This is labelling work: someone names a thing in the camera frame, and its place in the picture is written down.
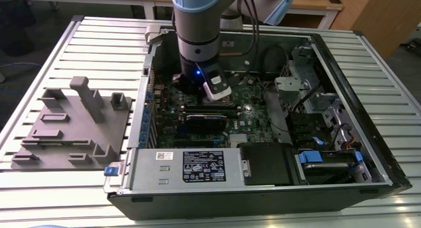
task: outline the gray floor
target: gray floor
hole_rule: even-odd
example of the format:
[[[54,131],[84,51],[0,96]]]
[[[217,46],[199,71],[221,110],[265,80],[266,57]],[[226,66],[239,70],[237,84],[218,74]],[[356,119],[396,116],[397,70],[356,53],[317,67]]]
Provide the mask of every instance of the gray floor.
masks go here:
[[[35,43],[35,50],[19,58],[8,57],[0,51],[0,65],[15,62],[43,64],[74,15],[133,18],[133,10],[126,5],[60,3],[60,10],[52,11],[47,2],[36,1],[32,12],[38,23],[27,28],[27,33]],[[417,100],[421,101],[421,57],[400,47],[388,59],[388,63]],[[39,68],[32,66],[10,66],[0,69],[2,74],[7,77],[6,82],[0,83],[0,129],[3,129],[38,71]]]

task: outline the metal bracket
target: metal bracket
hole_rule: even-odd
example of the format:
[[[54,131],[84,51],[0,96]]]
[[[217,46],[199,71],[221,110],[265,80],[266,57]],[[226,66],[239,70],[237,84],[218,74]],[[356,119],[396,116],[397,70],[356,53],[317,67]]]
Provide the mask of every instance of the metal bracket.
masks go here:
[[[242,169],[243,169],[243,176],[250,177],[251,176],[251,172],[250,172],[250,165],[249,165],[249,161],[247,160],[242,160]]]
[[[317,93],[312,99],[312,107],[314,111],[325,111],[329,106],[332,106],[333,102],[338,99],[337,94],[324,94],[324,93]]]
[[[161,38],[158,38],[161,35],[161,25],[149,25],[149,27],[146,27],[145,39],[149,45],[161,41]]]
[[[286,103],[294,103],[298,100],[300,91],[305,89],[301,80],[293,77],[276,78],[276,86],[278,96]]]

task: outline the blue plastic tab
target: blue plastic tab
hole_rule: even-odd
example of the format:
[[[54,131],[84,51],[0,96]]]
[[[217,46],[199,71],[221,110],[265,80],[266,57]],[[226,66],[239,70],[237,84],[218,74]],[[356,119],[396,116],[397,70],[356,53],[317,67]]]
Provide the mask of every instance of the blue plastic tab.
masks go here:
[[[321,141],[318,137],[312,137],[312,138],[316,140],[318,145],[325,145],[325,142]]]
[[[360,162],[360,163],[364,161],[362,155],[360,152],[356,152],[356,159],[357,159],[357,162]]]
[[[119,176],[119,167],[107,166],[104,168],[104,176]]]
[[[322,155],[318,151],[305,151],[298,154],[301,163],[322,163]]]
[[[145,134],[142,134],[142,135],[139,136],[139,140],[141,140],[141,143],[145,143],[145,141],[146,141],[146,135],[145,135]]]

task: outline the white table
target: white table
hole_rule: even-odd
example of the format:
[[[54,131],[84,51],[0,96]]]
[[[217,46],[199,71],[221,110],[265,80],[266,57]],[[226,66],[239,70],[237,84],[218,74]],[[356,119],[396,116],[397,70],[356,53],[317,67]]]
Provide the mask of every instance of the white table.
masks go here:
[[[74,75],[91,78],[102,96],[115,89],[137,99],[147,52],[145,21],[86,17],[72,21],[0,133],[0,227],[243,227],[243,228],[416,228],[421,226],[421,106],[386,66],[366,39],[349,31],[261,27],[266,31],[318,33],[326,42],[354,92],[385,138],[413,188],[386,199],[368,200],[340,212],[218,219],[129,220],[103,193],[102,171],[16,172],[12,155],[30,133],[43,102],[43,89],[66,88]],[[135,60],[127,62],[127,54]],[[126,159],[127,140],[121,159]],[[111,184],[118,185],[121,177]]]

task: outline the electronic components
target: electronic components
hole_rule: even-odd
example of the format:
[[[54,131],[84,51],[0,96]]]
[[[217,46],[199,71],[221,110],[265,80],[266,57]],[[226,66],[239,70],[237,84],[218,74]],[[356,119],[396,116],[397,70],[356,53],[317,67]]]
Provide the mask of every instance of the electronic components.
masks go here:
[[[226,116],[189,115],[186,116],[183,128],[189,133],[217,133],[226,128]]]

